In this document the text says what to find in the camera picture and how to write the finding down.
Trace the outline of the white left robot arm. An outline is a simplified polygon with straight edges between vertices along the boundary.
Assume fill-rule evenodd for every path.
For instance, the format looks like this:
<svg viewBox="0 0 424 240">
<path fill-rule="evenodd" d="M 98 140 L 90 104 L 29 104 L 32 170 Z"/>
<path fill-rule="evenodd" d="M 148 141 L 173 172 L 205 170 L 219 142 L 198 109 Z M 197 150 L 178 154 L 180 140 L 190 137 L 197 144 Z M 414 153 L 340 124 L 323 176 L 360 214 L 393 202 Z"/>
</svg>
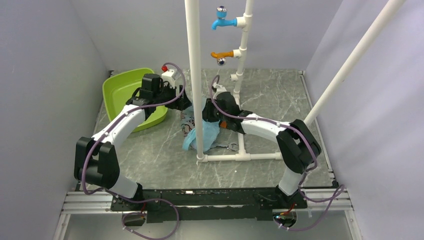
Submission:
<svg viewBox="0 0 424 240">
<path fill-rule="evenodd" d="M 191 106 L 185 85 L 176 83 L 179 76 L 180 72 L 173 69 L 162 74 L 146 73 L 117 117 L 92 137 L 77 141 L 73 174 L 87 195 L 93 193 L 87 190 L 86 184 L 90 184 L 123 199 L 131 210 L 143 205 L 143 187 L 121 172 L 117 149 L 159 107 L 182 111 Z"/>
</svg>

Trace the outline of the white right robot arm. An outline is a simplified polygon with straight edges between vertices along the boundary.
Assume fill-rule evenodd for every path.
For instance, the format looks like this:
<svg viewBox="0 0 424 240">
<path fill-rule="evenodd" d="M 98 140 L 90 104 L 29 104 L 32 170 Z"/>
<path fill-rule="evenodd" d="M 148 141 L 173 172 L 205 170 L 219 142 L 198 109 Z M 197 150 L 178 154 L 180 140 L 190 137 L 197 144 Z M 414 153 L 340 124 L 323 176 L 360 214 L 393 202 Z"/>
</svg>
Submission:
<svg viewBox="0 0 424 240">
<path fill-rule="evenodd" d="M 225 123 L 225 128 L 242 135 L 253 135 L 276 143 L 285 164 L 275 194 L 276 203 L 287 208 L 308 171 L 318 165 L 322 148 L 307 125 L 300 119 L 280 122 L 242 110 L 228 91 L 207 98 L 202 110 L 206 122 Z"/>
</svg>

